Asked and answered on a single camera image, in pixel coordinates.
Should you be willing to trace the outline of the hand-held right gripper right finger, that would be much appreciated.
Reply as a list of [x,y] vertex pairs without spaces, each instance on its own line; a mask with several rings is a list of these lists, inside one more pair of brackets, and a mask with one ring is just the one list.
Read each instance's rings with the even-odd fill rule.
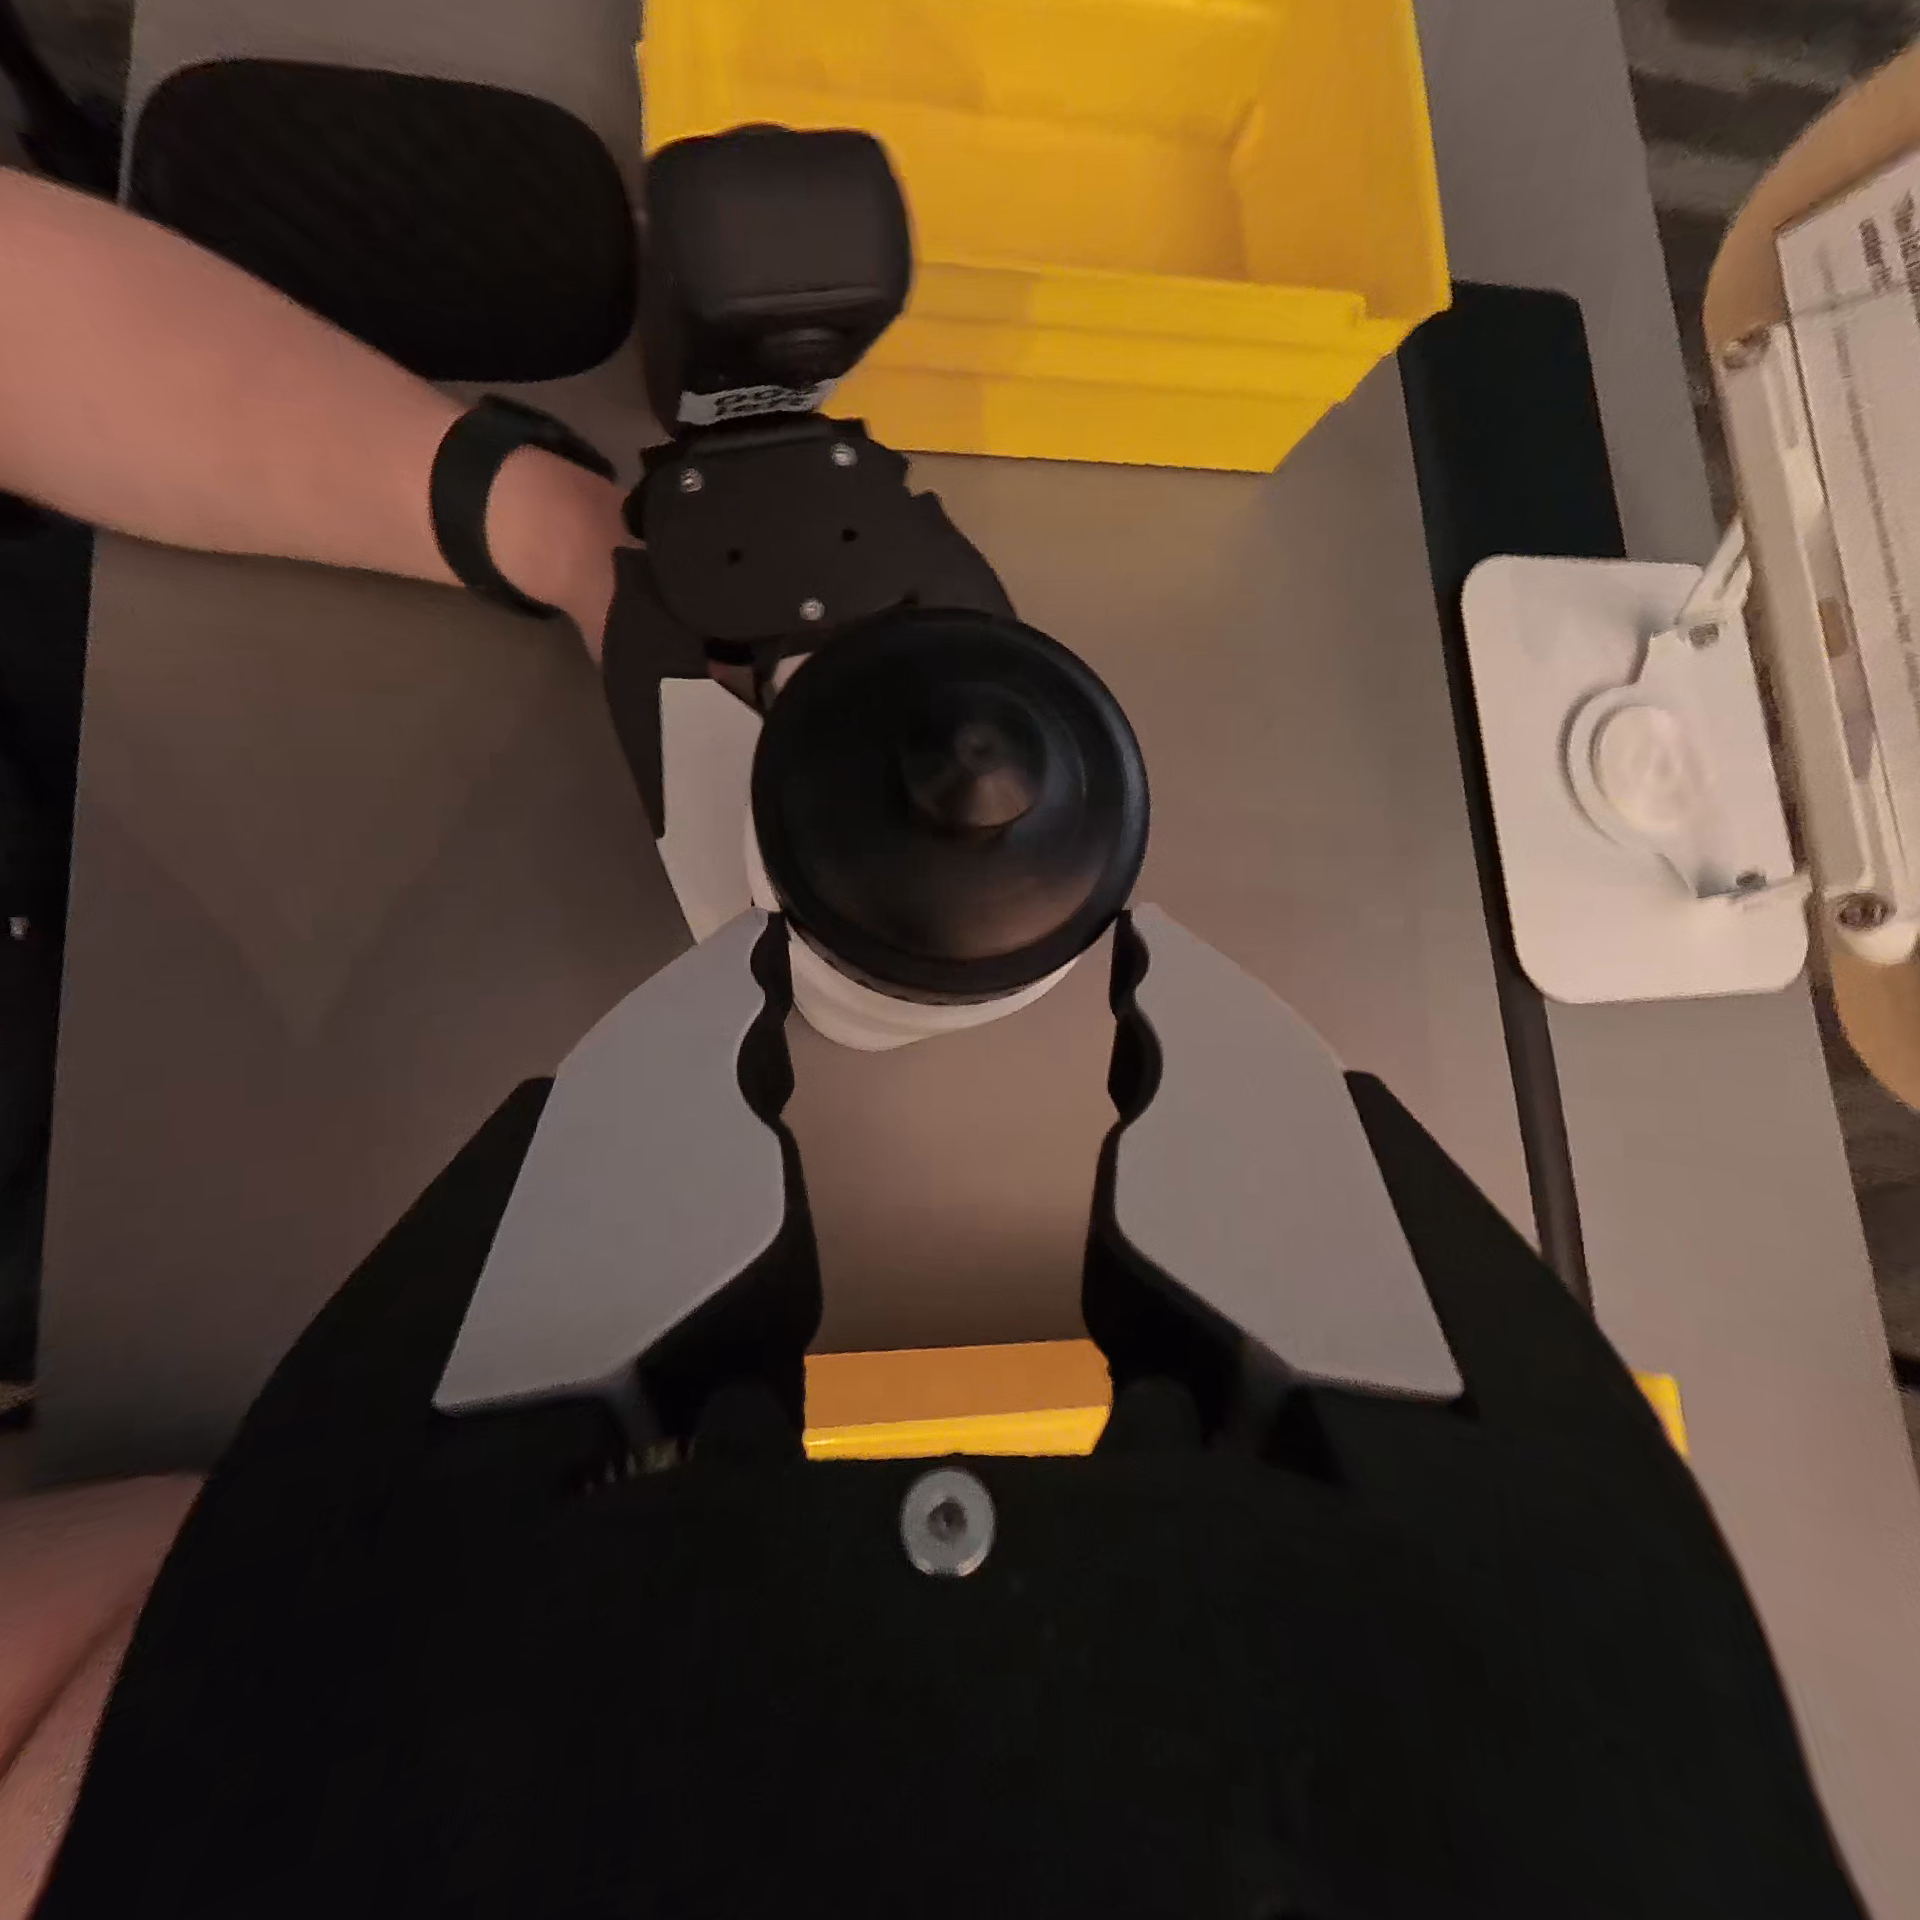
[[1314,1389],[1459,1403],[1462,1370],[1331,1044],[1155,905],[1114,929],[1111,1019],[1082,1305],[1114,1403],[1169,1384],[1203,1438],[1255,1449]]

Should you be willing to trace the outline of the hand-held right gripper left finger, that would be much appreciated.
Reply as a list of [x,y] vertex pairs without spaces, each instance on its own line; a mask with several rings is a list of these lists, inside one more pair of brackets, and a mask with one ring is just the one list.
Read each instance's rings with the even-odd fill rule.
[[824,1314],[801,1149],[786,924],[751,909],[564,1058],[434,1405],[601,1401],[647,1441],[764,1387],[801,1426]]

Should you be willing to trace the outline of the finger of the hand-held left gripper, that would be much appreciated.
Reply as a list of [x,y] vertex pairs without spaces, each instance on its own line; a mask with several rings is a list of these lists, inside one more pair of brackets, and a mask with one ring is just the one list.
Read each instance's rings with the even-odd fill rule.
[[694,942],[751,908],[778,909],[752,819],[764,720],[712,678],[660,683],[663,833],[658,852]]

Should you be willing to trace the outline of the black bottle lid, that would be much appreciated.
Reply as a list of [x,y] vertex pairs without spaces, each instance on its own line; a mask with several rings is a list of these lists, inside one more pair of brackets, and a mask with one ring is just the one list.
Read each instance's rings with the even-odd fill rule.
[[1075,965],[1146,864],[1137,731],[1073,650],[1009,614],[896,608],[815,650],[751,780],[790,929],[888,998],[972,1005]]

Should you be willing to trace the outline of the white plastic bottle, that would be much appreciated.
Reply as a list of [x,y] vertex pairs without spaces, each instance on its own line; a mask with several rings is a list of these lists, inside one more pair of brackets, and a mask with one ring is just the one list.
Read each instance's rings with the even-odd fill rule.
[[996,1025],[1034,1005],[1078,970],[1078,961],[1009,994],[982,1002],[902,998],[855,980],[786,925],[793,1010],[828,1042],[857,1052],[894,1052]]

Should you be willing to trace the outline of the yellow plastic bin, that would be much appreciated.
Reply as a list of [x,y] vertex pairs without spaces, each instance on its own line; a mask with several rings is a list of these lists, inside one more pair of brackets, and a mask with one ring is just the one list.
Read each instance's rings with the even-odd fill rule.
[[1409,3],[644,5],[643,149],[855,131],[914,230],[889,446],[1271,473],[1451,302]]
[[[1683,1392],[1600,1342],[1502,1340],[1494,1360],[1536,1398],[1584,1377],[1635,1386],[1670,1452],[1691,1462]],[[1114,1410],[1108,1363],[1087,1337],[921,1350],[811,1353],[802,1449],[815,1462],[938,1456],[1087,1456]]]

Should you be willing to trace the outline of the person's left forearm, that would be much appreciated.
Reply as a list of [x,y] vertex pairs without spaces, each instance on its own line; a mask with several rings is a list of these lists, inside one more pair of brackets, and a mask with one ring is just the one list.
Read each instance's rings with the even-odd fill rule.
[[2,486],[124,538],[449,585],[458,405],[179,233],[2,174]]

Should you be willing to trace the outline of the person's left hand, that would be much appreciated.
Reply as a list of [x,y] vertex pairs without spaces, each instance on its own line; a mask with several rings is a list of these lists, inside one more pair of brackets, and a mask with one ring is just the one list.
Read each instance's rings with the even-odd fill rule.
[[631,544],[618,482],[553,451],[520,448],[488,501],[488,552],[527,600],[564,617],[599,656],[618,585],[618,552]]

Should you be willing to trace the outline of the black wristband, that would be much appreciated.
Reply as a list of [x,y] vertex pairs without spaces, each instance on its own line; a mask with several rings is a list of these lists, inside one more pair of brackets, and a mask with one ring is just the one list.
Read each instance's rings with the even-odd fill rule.
[[495,563],[489,505],[497,480],[521,451],[539,451],[606,482],[615,464],[564,420],[502,394],[467,406],[440,441],[428,475],[428,516],[454,581],[488,606],[520,617],[558,619],[562,611],[521,592]]

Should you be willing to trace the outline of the white stand base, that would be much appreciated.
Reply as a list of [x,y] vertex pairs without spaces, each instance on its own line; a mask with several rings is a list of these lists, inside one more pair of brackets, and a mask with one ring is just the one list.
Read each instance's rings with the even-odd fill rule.
[[1491,557],[1463,592],[1511,938],[1551,1002],[1767,994],[1916,961],[1918,716],[1862,646],[1793,326],[1722,382],[1706,568]]

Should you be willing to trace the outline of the black wrist rest pad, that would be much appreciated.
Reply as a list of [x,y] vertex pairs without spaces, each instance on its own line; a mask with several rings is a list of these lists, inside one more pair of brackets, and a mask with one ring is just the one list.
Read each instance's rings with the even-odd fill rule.
[[576,378],[635,325],[608,144],[511,88],[190,65],[136,122],[128,204],[440,385]]

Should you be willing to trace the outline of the person's leg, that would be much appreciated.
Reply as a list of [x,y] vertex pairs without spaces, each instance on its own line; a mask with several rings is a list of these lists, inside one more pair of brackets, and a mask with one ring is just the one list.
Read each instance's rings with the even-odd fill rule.
[[4,1918],[40,1902],[134,1628],[199,1493],[199,1476],[166,1475],[2,1506]]

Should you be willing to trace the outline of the black rectangular table pad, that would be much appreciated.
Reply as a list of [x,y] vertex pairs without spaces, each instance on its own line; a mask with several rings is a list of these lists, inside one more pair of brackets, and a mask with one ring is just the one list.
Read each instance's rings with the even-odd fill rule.
[[1624,560],[1626,538],[1578,299],[1455,280],[1400,350],[1415,486],[1457,733],[1467,737],[1463,594],[1491,557]]

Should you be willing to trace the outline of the printed instruction sheet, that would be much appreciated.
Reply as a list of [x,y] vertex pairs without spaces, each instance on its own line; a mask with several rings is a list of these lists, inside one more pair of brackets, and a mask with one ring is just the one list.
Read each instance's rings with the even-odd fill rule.
[[1864,656],[1916,693],[1916,149],[1785,226],[1776,257]]

